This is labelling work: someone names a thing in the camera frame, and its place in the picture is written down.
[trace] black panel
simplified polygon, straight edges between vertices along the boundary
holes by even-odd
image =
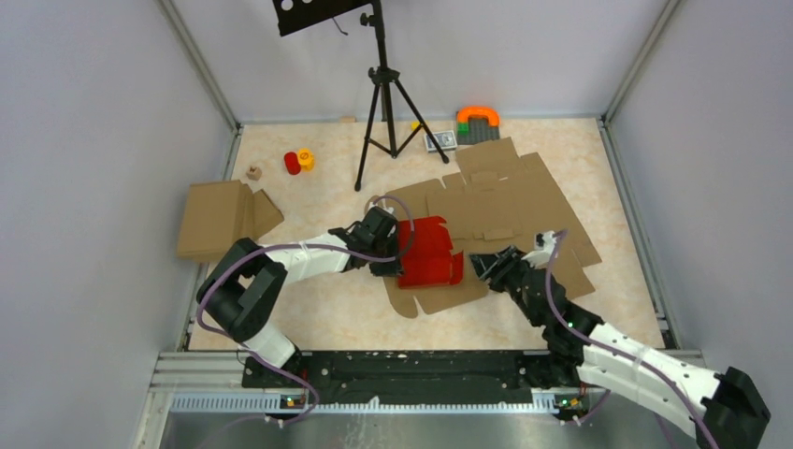
[[[242,377],[245,388],[300,386],[252,358],[245,367],[252,373]],[[314,351],[293,357],[284,369],[305,376],[323,402],[338,403],[375,396],[384,404],[526,403],[532,387],[580,384],[575,369],[523,351]]]
[[[273,0],[273,6],[278,15],[278,29],[281,36],[286,36],[315,23],[324,22],[339,14],[352,11],[357,7],[368,5],[371,0],[312,0],[310,3],[304,3],[303,0],[291,0],[289,3],[292,4],[292,7],[288,11],[281,6],[283,3],[282,0]]]

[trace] cardboard box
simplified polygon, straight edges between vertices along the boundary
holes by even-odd
[[[567,228],[569,236],[554,274],[569,298],[595,291],[582,267],[600,262],[600,256],[538,154],[518,157],[512,140],[504,138],[459,150],[456,159],[460,172],[443,177],[443,183],[428,180],[387,194],[402,199],[415,218],[443,217],[453,253],[495,253],[509,245],[529,252],[537,233]],[[399,205],[387,203],[399,220],[407,218]],[[403,290],[395,279],[383,281],[394,310],[408,318],[418,316],[418,306],[431,314],[488,292],[467,256],[458,285]]]
[[[181,220],[177,257],[220,260],[238,239],[259,239],[283,221],[264,191],[241,181],[193,184]]]

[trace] black tripod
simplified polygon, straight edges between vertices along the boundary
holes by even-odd
[[[382,7],[380,4],[380,0],[373,0],[371,2],[372,5],[372,14],[367,15],[366,13],[361,15],[361,24],[364,26],[373,26],[375,31],[375,36],[377,37],[377,53],[380,55],[380,66],[377,67],[377,70],[374,67],[369,69],[369,78],[374,83],[374,94],[372,95],[372,105],[371,109],[369,110],[369,120],[367,122],[367,134],[364,136],[364,149],[361,151],[361,165],[358,166],[358,178],[355,180],[355,191],[359,192],[361,190],[361,178],[364,176],[364,164],[367,161],[367,150],[369,148],[369,143],[374,145],[375,147],[383,150],[391,154],[391,157],[394,159],[399,156],[402,150],[410,143],[411,139],[415,137],[416,134],[422,129],[424,129],[429,136],[430,140],[432,140],[432,144],[435,145],[435,149],[438,150],[438,154],[440,155],[440,160],[443,161],[444,164],[449,164],[449,156],[443,153],[443,150],[440,148],[440,144],[438,140],[435,138],[435,135],[432,134],[432,131],[429,130],[429,126],[426,125],[424,118],[421,116],[419,109],[416,108],[416,105],[413,104],[411,97],[408,95],[408,92],[405,90],[402,83],[399,82],[399,72],[394,70],[393,68],[388,67],[388,62],[385,57],[385,27],[382,23]],[[418,120],[419,125],[416,129],[413,130],[408,139],[402,143],[399,148],[397,148],[397,136],[394,133],[394,111],[391,107],[391,83],[394,83],[396,88],[402,94],[402,97],[405,98],[405,102],[408,103],[408,106],[413,111],[413,115],[416,116],[416,120]],[[371,138],[371,126],[374,122],[374,112],[377,109],[377,99],[378,95],[380,94],[380,89],[382,89],[382,116],[385,121],[388,123],[388,143],[389,148],[385,148],[377,140]]]

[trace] cable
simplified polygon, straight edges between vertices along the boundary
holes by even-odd
[[[548,298],[548,305],[551,306],[551,311],[554,313],[554,316],[556,317],[556,320],[562,325],[562,327],[566,328],[569,333],[571,333],[572,335],[576,336],[578,339],[582,340],[585,343],[592,344],[594,346],[597,346],[598,348],[601,348],[601,349],[604,349],[606,351],[609,351],[610,353],[613,353],[615,355],[620,355],[623,358],[626,358],[626,359],[630,360],[631,362],[635,363],[637,361],[637,358],[634,355],[626,353],[625,351],[623,351],[621,349],[618,349],[618,348],[615,348],[615,347],[613,347],[611,345],[608,345],[606,343],[602,343],[602,342],[597,341],[597,340],[592,340],[589,337],[587,337],[586,335],[584,335],[583,333],[581,333],[575,327],[568,326],[568,324],[565,321],[564,317],[559,312],[559,309],[554,304],[554,300],[553,300],[554,296],[551,293],[551,270],[552,270],[552,268],[554,266],[554,261],[556,259],[556,256],[559,254],[559,248],[561,247],[562,240],[564,240],[564,238],[567,236],[567,234],[568,234],[567,229],[564,229],[564,230],[560,231],[559,233],[557,233],[555,235],[557,237],[556,246],[554,247],[554,250],[551,252],[551,260],[548,261],[548,267],[545,269],[545,295]],[[672,379],[670,379],[669,376],[664,374],[663,371],[661,371],[660,369],[650,365],[649,363],[645,362],[644,360],[640,361],[640,365],[645,367],[646,369],[648,369],[654,375],[658,376],[659,379],[664,381],[664,383],[671,388],[671,391],[674,392],[674,394],[677,395],[677,397],[680,398],[680,400],[683,402],[683,405],[688,410],[688,413],[691,415],[691,417],[694,419],[694,422],[697,423],[697,426],[699,427],[699,429],[702,432],[702,436],[705,437],[705,440],[707,440],[707,442],[710,445],[711,449],[719,449],[719,446],[716,443],[716,440],[714,439],[713,434],[711,434],[711,431],[708,429],[707,426],[705,426],[705,422],[702,421],[702,417],[699,416],[697,411],[694,409],[694,405],[691,404],[691,401],[683,393],[683,391],[681,391],[681,389],[677,386],[677,384]]]
[[[342,34],[343,34],[343,35],[345,35],[345,36],[348,36],[348,35],[350,34],[350,33],[347,33],[346,31],[344,31],[344,30],[342,30],[342,29],[341,29],[341,27],[339,26],[339,23],[338,23],[338,22],[336,22],[336,18],[335,18],[335,17],[331,17],[331,19],[333,19],[333,23],[335,23],[335,24],[336,24],[336,28],[338,28],[338,29],[339,29],[339,32],[340,32],[340,33],[342,33]]]
[[[391,199],[391,200],[395,201],[399,205],[399,207],[401,207],[405,211],[405,215],[407,215],[408,221],[411,224],[411,236],[408,239],[408,243],[405,245],[405,248],[402,249],[402,251],[400,251],[397,255],[392,256],[392,257],[375,257],[373,255],[363,254],[363,253],[359,253],[359,252],[356,252],[356,251],[351,251],[351,250],[348,250],[347,248],[343,248],[343,247],[340,247],[340,246],[325,245],[325,244],[322,244],[322,243],[307,243],[307,244],[305,244],[305,246],[304,245],[300,245],[299,243],[284,243],[284,244],[271,245],[271,246],[259,248],[258,250],[254,251],[252,253],[246,254],[244,257],[240,258],[231,267],[229,267],[218,278],[218,280],[215,283],[213,283],[212,286],[209,287],[209,289],[207,289],[207,293],[205,293],[204,296],[201,298],[201,302],[198,304],[198,311],[195,314],[195,319],[198,322],[198,326],[201,327],[202,329],[208,331],[208,332],[213,332],[215,334],[220,334],[220,335],[223,335],[225,337],[228,337],[228,335],[225,332],[223,332],[222,329],[217,328],[217,327],[209,326],[206,322],[204,322],[204,310],[207,308],[207,303],[209,302],[209,299],[215,294],[215,292],[217,292],[218,288],[221,285],[223,285],[223,283],[226,282],[228,280],[228,278],[231,277],[231,275],[235,271],[237,271],[243,265],[247,264],[249,261],[253,260],[255,257],[259,257],[262,254],[270,253],[270,252],[273,252],[273,251],[279,251],[279,250],[299,250],[299,249],[302,249],[302,248],[305,247],[305,248],[310,248],[310,249],[322,249],[322,250],[329,250],[329,251],[338,251],[340,253],[346,253],[346,254],[349,254],[349,255],[352,255],[352,256],[355,256],[355,257],[359,257],[359,258],[367,260],[369,262],[378,262],[378,263],[394,262],[395,260],[398,260],[399,258],[401,258],[403,255],[405,255],[411,249],[411,246],[413,244],[413,240],[415,238],[415,230],[416,230],[415,223],[413,222],[413,217],[411,215],[410,209],[408,209],[408,206],[401,199],[399,199],[399,198],[397,198],[395,196],[383,195],[383,196],[379,196],[378,198],[376,198],[374,200],[374,202],[376,203],[376,202],[378,202],[378,201],[380,201],[382,199]],[[303,412],[299,413],[297,416],[295,416],[293,418],[290,418],[290,419],[288,419],[286,421],[283,421],[282,424],[284,426],[289,425],[289,424],[293,424],[293,423],[296,423],[296,422],[299,422],[299,421],[302,421],[303,419],[306,418],[306,416],[311,411],[314,410],[314,408],[316,408],[316,406],[320,402],[320,395],[317,392],[317,390],[311,384],[309,384],[305,380],[295,376],[291,372],[285,371],[283,369],[277,368],[277,367],[267,363],[266,360],[263,359],[255,351],[252,351],[250,348],[248,348],[244,344],[242,346],[243,346],[243,348],[246,351],[248,351],[248,354],[250,354],[251,357],[253,357],[253,359],[255,359],[257,362],[259,362],[262,366],[264,366],[265,368],[267,368],[267,369],[269,369],[269,370],[271,370],[273,372],[276,372],[276,373],[280,374],[281,376],[283,376],[283,377],[285,377],[285,378],[287,378],[287,379],[289,379],[291,381],[297,382],[298,384],[300,384],[304,388],[308,389],[314,395],[314,402],[309,406],[309,408],[304,410]],[[248,419],[255,419],[255,418],[261,418],[261,416],[253,415],[253,416],[247,416],[247,418]],[[240,422],[243,422],[243,421],[246,421],[246,420],[238,419],[236,421],[233,421],[232,423],[227,424],[226,426],[224,426],[223,428],[218,430],[218,432],[216,432],[215,434],[210,435],[198,447],[202,447],[204,444],[206,444],[206,442],[208,442],[210,439],[214,438],[217,435],[217,433],[225,431],[229,427],[232,427],[234,424],[240,423]]]
[[[667,442],[670,444],[671,449],[678,449],[677,443],[674,442],[674,438],[671,436],[671,431],[667,426],[667,423],[664,422],[664,419],[658,415],[658,413],[653,413],[656,417],[656,421],[658,422],[658,426],[661,427],[661,432],[664,434],[664,438],[667,439]]]

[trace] metal frame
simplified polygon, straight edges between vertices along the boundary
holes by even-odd
[[[204,56],[195,44],[190,30],[188,30],[187,25],[184,23],[184,19],[181,17],[176,5],[174,5],[173,0],[154,1],[163,11],[163,15],[166,16],[168,25],[174,32],[174,35],[184,50],[187,60],[190,61],[190,65],[193,66],[195,74],[207,91],[215,108],[217,108],[218,112],[223,116],[223,120],[226,122],[229,129],[238,131],[240,128],[239,120],[237,120],[237,117],[234,115],[234,111],[231,110],[231,106],[229,106],[228,101],[225,99],[225,95],[223,95],[223,90],[221,90],[218,81],[215,80],[215,77],[209,70],[207,60],[204,59]]]
[[[231,144],[228,148],[225,167],[223,168],[223,175],[221,177],[224,181],[230,180],[232,172],[234,171],[234,164],[237,161],[237,154],[239,152],[239,144],[242,142],[243,128],[243,126],[236,128],[231,136]],[[208,271],[208,264],[199,264],[195,269],[193,289],[190,292],[190,296],[187,298],[187,313],[184,316],[184,324],[182,325],[181,333],[178,335],[175,344],[177,351],[186,351],[190,345],[190,336],[193,333],[193,325],[195,323],[195,313],[198,310],[198,303],[193,301],[193,298],[198,294],[198,288],[200,288],[204,280],[207,279]]]
[[[685,3],[685,0],[667,0],[667,3],[661,11],[660,16],[658,16],[658,20],[656,20],[656,24],[653,25],[653,29],[650,31],[650,35],[644,40],[644,44],[642,44],[639,54],[636,55],[636,58],[633,60],[633,64],[631,64],[630,69],[626,73],[622,82],[620,82],[617,92],[614,94],[614,98],[612,99],[611,103],[609,103],[609,107],[603,114],[602,121],[606,127],[612,124],[614,117],[616,117],[617,112],[619,112],[620,108],[625,102],[627,95],[636,84],[636,80],[639,78],[639,75],[641,75],[643,70],[647,67],[650,56],[657,48],[658,41],[663,36],[664,32],[666,32],[672,18],[680,9],[680,6],[683,5],[683,3]]]
[[[196,75],[204,85],[209,97],[215,107],[223,116],[223,120],[233,131],[233,141],[230,145],[226,166],[223,171],[223,179],[228,180],[237,159],[237,151],[242,137],[242,124],[237,120],[226,101],[223,92],[218,85],[206,60],[201,55],[195,41],[193,40],[184,20],[175,7],[173,0],[155,0],[162,9],[169,25],[174,31],[175,36],[184,49],[185,55],[193,66]],[[671,19],[684,3],[683,0],[668,0],[664,6],[651,33],[645,40],[637,54],[631,68],[626,73],[625,78],[620,83],[613,100],[607,110],[598,119],[598,128],[605,147],[606,155],[614,176],[614,182],[623,208],[626,213],[628,226],[631,231],[634,244],[636,245],[642,272],[647,282],[650,296],[656,307],[659,325],[662,333],[669,339],[668,346],[680,347],[674,329],[676,321],[670,314],[666,305],[666,292],[663,280],[657,269],[657,264],[653,257],[653,251],[649,239],[644,231],[642,216],[636,204],[635,196],[631,190],[630,181],[627,178],[624,165],[622,163],[618,146],[614,141],[611,131],[611,124],[623,106],[627,96],[635,85],[638,77],[646,68],[648,61],[657,46],[659,39],[668,29]],[[195,289],[203,282],[207,274],[207,266],[201,265],[195,273],[195,287],[190,299],[189,313],[185,320],[184,332],[177,341],[177,351],[184,351],[188,345],[193,316],[195,315]],[[704,359],[699,350],[667,350],[665,354],[677,357],[686,363],[705,366]],[[245,390],[241,387],[242,373],[244,370],[243,362],[238,359],[236,352],[172,352],[161,353],[157,360],[154,373],[151,378],[149,394],[141,416],[138,432],[135,439],[135,446],[138,449],[159,448],[161,439],[166,430],[166,419],[174,397],[183,393],[250,393],[251,395],[261,394],[261,390]],[[558,389],[557,393],[565,394],[568,389]]]

